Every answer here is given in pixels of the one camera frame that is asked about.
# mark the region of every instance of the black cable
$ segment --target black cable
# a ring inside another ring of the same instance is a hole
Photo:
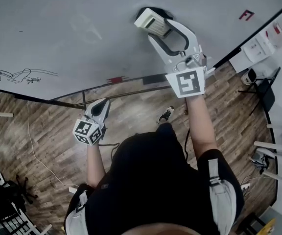
[[[111,161],[113,161],[113,151],[119,147],[120,143],[107,143],[107,144],[98,144],[98,146],[114,146],[111,151]]]
[[[186,161],[188,161],[187,142],[188,142],[189,134],[190,134],[190,129],[188,129],[188,133],[185,141],[185,148],[184,148],[186,154]]]
[[[251,193],[251,191],[249,190],[249,191],[247,192],[247,194],[244,194],[244,197],[246,198],[247,196],[250,195],[250,193]]]
[[[254,168],[254,170],[252,171],[252,173],[251,173],[250,175],[248,175],[248,176],[245,176],[245,177],[244,177],[244,179],[242,180],[242,182],[241,182],[241,184],[240,184],[240,185],[242,185],[242,184],[243,184],[244,180],[245,180],[247,177],[252,176],[252,175],[254,174],[254,172],[255,172],[255,168]]]

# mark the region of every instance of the yellow object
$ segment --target yellow object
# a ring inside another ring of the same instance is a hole
[[[257,235],[269,235],[273,232],[274,230],[274,226],[276,223],[276,219],[273,218],[271,221],[268,222],[268,224],[266,224],[262,230],[260,230]]]

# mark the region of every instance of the whiteboard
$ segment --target whiteboard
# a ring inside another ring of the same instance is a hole
[[[0,0],[0,90],[53,99],[108,79],[164,73],[133,24],[160,7],[197,35],[215,64],[282,8],[282,0]],[[248,21],[239,17],[254,12]]]

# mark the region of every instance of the white cable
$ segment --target white cable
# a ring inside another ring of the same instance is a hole
[[[64,183],[56,176],[56,174],[55,174],[53,171],[51,171],[43,162],[41,162],[40,160],[37,159],[37,157],[35,156],[35,153],[34,153],[34,149],[33,149],[32,138],[31,138],[31,136],[30,136],[30,128],[29,128],[29,101],[27,101],[27,110],[28,110],[28,134],[29,134],[29,138],[30,138],[30,142],[31,142],[31,147],[32,147],[32,151],[33,151],[34,158],[35,158],[39,163],[43,164],[43,166],[44,166],[46,169],[48,169],[48,170],[55,176],[55,178],[57,178],[57,180],[58,180],[59,182],[61,182],[63,185],[65,185],[65,186],[77,186],[77,187],[79,187],[78,185],[74,185],[74,184],[64,184]]]
[[[269,178],[269,177],[258,176],[258,177],[255,177],[255,178]],[[242,184],[244,184],[244,183],[246,183],[246,182],[248,182],[248,181],[250,181],[250,180],[252,180],[252,179],[255,179],[255,178],[250,178],[250,179],[248,179],[248,180],[242,182]]]

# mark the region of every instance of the table leg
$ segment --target table leg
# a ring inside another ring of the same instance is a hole
[[[271,173],[271,172],[269,172],[269,171],[264,171],[263,174],[266,175],[266,176],[268,176],[268,177],[271,177],[271,178],[273,178],[273,179],[282,181],[282,177],[280,177],[280,176],[278,176],[278,175],[276,175],[276,174],[274,174],[274,173]]]
[[[282,123],[281,124],[267,124],[266,125],[267,128],[282,128]]]
[[[264,148],[269,148],[269,149],[282,150],[282,144],[265,143],[265,142],[255,141],[254,145],[264,147]]]
[[[257,152],[260,152],[260,153],[263,153],[263,154],[265,154],[266,156],[268,156],[268,157],[271,157],[271,158],[275,158],[275,157],[282,157],[282,152],[272,152],[272,151],[270,151],[270,150],[268,150],[268,149],[266,149],[266,148],[257,148],[256,149],[256,151]]]

